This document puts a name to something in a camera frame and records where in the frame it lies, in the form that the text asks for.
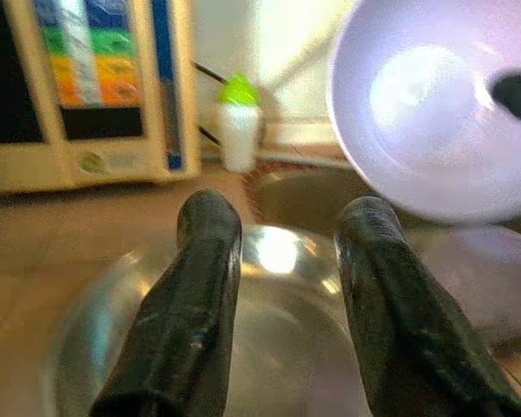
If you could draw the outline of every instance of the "wall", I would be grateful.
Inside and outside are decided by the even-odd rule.
[[[327,60],[357,0],[195,0],[195,55],[223,76],[243,71],[259,86],[268,142],[331,142]],[[215,131],[220,88],[197,75],[201,124]]]

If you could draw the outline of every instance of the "sink basin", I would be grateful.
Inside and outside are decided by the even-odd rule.
[[[370,416],[333,243],[247,226],[226,416]],[[86,417],[172,242],[129,253],[69,310],[43,372],[46,417]]]
[[[252,185],[262,221],[325,236],[333,236],[350,201],[374,195],[348,169],[283,170]],[[494,225],[453,228],[396,213],[413,248],[488,345],[521,338],[521,236]],[[504,226],[521,234],[521,218]]]
[[[352,200],[376,195],[350,169],[292,169],[273,172],[253,184],[254,201],[263,221],[333,236],[336,218]],[[408,234],[447,228],[396,209]],[[505,223],[521,234],[521,217]]]

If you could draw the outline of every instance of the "white plastic bowl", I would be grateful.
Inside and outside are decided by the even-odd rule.
[[[521,0],[373,0],[349,17],[328,106],[349,161],[443,222],[521,214],[521,121],[492,101],[521,70]]]

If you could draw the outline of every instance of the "kitchen countertop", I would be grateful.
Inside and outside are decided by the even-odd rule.
[[[207,187],[254,222],[241,176],[218,164],[165,186],[0,197],[0,416],[44,415],[36,375],[69,303],[120,255],[174,235],[180,206]],[[518,358],[506,354],[504,363],[521,381]]]

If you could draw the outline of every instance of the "white bottle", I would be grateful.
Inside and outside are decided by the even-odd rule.
[[[247,172],[254,168],[261,118],[253,85],[242,74],[230,79],[218,103],[222,163],[227,170]]]

